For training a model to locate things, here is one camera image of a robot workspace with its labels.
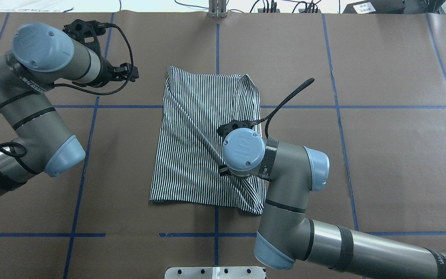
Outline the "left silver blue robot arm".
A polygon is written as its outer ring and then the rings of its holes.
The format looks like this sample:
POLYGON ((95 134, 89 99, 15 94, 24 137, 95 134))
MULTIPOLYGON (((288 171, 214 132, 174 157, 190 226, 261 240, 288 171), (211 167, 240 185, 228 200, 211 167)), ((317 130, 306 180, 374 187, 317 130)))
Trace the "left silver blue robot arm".
POLYGON ((21 25, 12 48, 0 58, 0 196, 46 173, 56 177, 85 159, 86 152, 46 92, 58 87, 105 96, 86 87, 139 78, 126 35, 114 23, 77 19, 63 29, 43 22, 21 25), (117 29, 130 62, 113 66, 98 37, 117 29))

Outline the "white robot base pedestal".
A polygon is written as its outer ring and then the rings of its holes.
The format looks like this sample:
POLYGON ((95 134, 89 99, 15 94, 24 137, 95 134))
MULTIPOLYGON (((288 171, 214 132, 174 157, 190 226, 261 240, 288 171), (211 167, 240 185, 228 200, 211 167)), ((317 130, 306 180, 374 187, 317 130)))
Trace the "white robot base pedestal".
POLYGON ((267 271, 259 266, 172 267, 165 279, 266 279, 267 271))

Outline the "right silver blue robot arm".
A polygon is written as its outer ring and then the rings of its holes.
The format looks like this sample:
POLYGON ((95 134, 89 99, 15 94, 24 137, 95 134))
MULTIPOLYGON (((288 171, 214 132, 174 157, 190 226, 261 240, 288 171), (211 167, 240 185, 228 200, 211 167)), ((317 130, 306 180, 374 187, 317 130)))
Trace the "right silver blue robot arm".
POLYGON ((298 261, 371 279, 446 279, 446 250, 415 246, 360 232, 310 214, 327 184, 328 156, 303 145, 260 135, 254 121, 232 120, 221 138, 221 176, 268 182, 255 237, 255 258, 290 270, 298 261))

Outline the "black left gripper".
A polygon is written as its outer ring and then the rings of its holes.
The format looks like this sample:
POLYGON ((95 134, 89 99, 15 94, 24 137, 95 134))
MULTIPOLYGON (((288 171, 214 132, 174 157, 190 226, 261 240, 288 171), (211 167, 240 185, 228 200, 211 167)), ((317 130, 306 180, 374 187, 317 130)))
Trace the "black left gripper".
POLYGON ((131 64, 113 66, 106 58, 100 58, 100 71, 97 76, 97 86, 105 86, 111 81, 135 82, 139 78, 138 68, 131 64))

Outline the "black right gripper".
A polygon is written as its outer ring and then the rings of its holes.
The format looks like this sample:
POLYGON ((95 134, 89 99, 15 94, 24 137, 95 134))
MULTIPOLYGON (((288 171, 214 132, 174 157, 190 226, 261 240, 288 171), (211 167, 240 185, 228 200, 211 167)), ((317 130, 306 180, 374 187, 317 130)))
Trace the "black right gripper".
POLYGON ((221 156, 227 170, 220 170, 221 176, 236 176, 241 179, 250 176, 250 171, 260 165, 264 158, 264 140, 253 129, 258 120, 232 120, 216 129, 223 138, 221 156))

